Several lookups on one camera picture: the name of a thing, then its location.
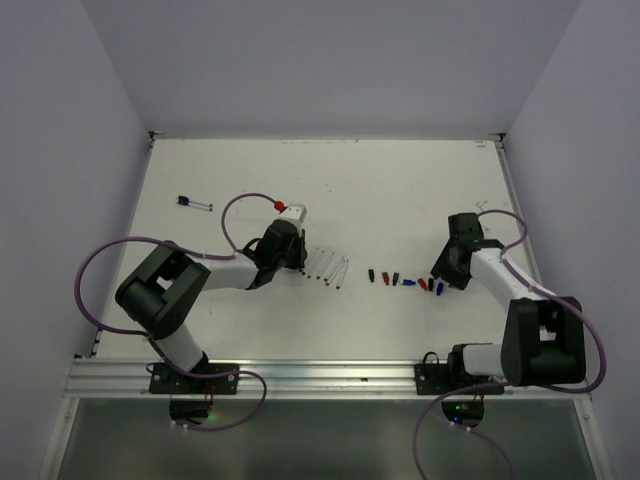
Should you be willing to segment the blue marker pen top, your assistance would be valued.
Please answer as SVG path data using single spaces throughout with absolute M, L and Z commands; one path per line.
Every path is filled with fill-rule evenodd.
M 178 205 L 180 205 L 180 206 L 189 207 L 189 208 L 196 208 L 196 209 L 199 209 L 199 210 L 204 210 L 204 211 L 209 211 L 209 212 L 211 212 L 213 210 L 213 204 L 212 203 L 204 203 L 204 202 L 195 201 L 195 200 L 192 200 L 190 197 L 183 196 L 183 195 L 180 195 L 180 196 L 177 197 L 176 203 Z

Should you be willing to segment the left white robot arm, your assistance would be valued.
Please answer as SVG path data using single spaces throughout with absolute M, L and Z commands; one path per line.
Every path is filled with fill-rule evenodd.
M 231 259 L 198 260 L 172 242 L 156 247 L 120 284 L 115 301 L 174 368 L 175 384 L 193 393 L 208 379 L 208 358 L 186 325 L 200 293 L 255 290 L 281 269 L 301 269 L 306 258 L 303 220 L 281 216 L 254 247 L 246 246 Z

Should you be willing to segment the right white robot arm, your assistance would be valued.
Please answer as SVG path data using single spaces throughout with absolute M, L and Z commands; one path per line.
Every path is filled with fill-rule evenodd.
M 479 214 L 449 216 L 448 231 L 431 275 L 458 290 L 475 280 L 506 312 L 499 344 L 452 347 L 445 369 L 449 387 L 464 393 L 492 377 L 516 387 L 584 381 L 586 353 L 579 302 L 543 289 L 511 264 L 506 246 L 485 236 Z

